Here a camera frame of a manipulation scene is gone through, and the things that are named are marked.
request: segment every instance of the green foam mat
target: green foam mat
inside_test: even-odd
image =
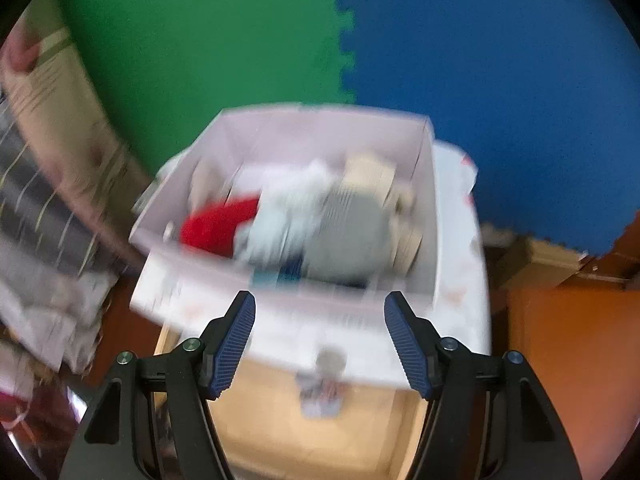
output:
[[[353,102],[335,0],[60,0],[120,136],[150,171],[225,107]]]

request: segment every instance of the screw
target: screw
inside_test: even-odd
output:
[[[125,365],[129,363],[132,359],[133,359],[133,352],[129,352],[127,350],[124,352],[120,352],[118,354],[118,357],[116,358],[116,361],[118,362],[119,365]]]
[[[511,361],[515,365],[519,365],[524,361],[524,357],[520,352],[516,352],[515,350],[510,350],[507,352],[507,359]]]
[[[449,350],[450,352],[458,349],[458,342],[455,338],[452,337],[443,337],[440,340],[440,344],[445,350]]]
[[[184,348],[187,352],[193,352],[200,348],[200,340],[197,337],[190,337],[184,343],[182,343],[182,348]]]

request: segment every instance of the striped fabric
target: striped fabric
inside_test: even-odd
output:
[[[40,173],[1,89],[0,232],[61,272],[126,270]]]

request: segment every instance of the foam floor mat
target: foam floor mat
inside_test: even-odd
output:
[[[640,50],[608,0],[338,0],[358,104],[431,117],[481,221],[605,253],[640,205]]]

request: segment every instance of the white cloth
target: white cloth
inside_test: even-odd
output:
[[[44,364],[82,372],[94,357],[110,272],[73,278],[0,235],[0,319]]]
[[[318,160],[306,168],[241,168],[231,195],[260,192],[260,201],[253,222],[236,231],[234,258],[271,267],[300,256],[320,225],[322,203],[336,181]]]

